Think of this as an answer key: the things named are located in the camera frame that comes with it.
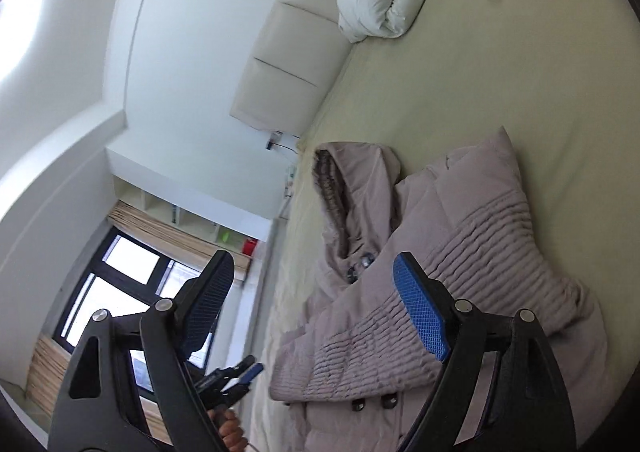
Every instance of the beige upholstered headboard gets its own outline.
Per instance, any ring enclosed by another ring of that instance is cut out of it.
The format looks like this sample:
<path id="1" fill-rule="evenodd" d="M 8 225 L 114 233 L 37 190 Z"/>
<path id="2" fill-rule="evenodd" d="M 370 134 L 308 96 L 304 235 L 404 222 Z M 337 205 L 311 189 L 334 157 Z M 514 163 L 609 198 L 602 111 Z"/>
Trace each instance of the beige upholstered headboard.
<path id="1" fill-rule="evenodd" d="M 230 114 L 256 129 L 302 135 L 351 50 L 337 23 L 336 0 L 277 0 Z"/>

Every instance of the bright ceiling lamp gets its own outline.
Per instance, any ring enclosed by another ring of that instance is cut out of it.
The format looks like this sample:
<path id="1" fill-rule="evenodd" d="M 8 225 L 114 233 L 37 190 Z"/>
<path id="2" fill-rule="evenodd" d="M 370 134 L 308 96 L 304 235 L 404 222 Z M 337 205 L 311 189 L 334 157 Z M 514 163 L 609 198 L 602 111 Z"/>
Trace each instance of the bright ceiling lamp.
<path id="1" fill-rule="evenodd" d="M 42 0 L 0 2 L 0 81 L 20 62 L 38 26 Z"/>

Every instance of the bed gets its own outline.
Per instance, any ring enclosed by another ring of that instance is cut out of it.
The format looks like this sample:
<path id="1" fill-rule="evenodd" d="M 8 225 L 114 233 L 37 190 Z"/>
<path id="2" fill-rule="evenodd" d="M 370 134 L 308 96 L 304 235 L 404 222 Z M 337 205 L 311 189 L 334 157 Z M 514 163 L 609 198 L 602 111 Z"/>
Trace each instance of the bed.
<path id="1" fill-rule="evenodd" d="M 629 379 L 640 359 L 640 22 L 634 10 L 638 0 L 427 0 L 407 35 L 357 44 L 299 143 L 261 356 L 267 370 L 314 287 L 322 216 L 312 186 L 313 149 L 333 140 L 384 143 L 408 174 L 504 125 L 518 152 L 540 249 L 597 295 L 615 391 L 628 384 L 623 400 L 632 400 L 638 388 Z M 268 376 L 256 387 L 250 438 L 261 452 L 277 452 L 286 408 L 269 400 L 267 385 Z"/>

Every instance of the finger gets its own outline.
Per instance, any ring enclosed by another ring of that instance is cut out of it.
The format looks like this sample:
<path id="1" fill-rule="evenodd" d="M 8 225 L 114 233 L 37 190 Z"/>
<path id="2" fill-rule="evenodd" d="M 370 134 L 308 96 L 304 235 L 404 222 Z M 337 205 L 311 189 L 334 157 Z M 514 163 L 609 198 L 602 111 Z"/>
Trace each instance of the finger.
<path id="1" fill-rule="evenodd" d="M 244 449 L 246 448 L 248 443 L 249 442 L 247 441 L 247 439 L 245 437 L 243 437 L 240 440 L 240 443 L 238 443 L 237 445 L 234 445 L 233 447 L 229 447 L 229 451 L 230 452 L 244 452 Z"/>
<path id="2" fill-rule="evenodd" d="M 225 421 L 219 429 L 220 435 L 222 437 L 229 436 L 236 432 L 240 424 L 237 419 L 232 419 L 230 421 Z"/>
<path id="3" fill-rule="evenodd" d="M 228 448 L 231 448 L 234 445 L 237 445 L 238 443 L 240 443 L 240 440 L 242 439 L 242 434 L 244 434 L 244 433 L 242 432 L 242 429 L 240 428 L 240 429 L 236 430 L 235 432 L 233 432 L 232 434 L 229 434 L 229 435 L 225 436 L 222 441 L 225 442 L 225 445 Z"/>

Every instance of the red object on shelf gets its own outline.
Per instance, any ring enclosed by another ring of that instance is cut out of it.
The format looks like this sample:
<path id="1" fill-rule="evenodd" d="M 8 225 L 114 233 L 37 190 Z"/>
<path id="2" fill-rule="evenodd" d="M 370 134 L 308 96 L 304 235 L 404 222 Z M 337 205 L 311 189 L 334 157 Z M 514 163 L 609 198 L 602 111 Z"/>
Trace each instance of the red object on shelf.
<path id="1" fill-rule="evenodd" d="M 249 257 L 251 257 L 254 254 L 254 250 L 257 244 L 258 244 L 258 239 L 247 238 L 244 241 L 244 245 L 242 245 L 242 253 L 244 255 L 248 255 Z"/>

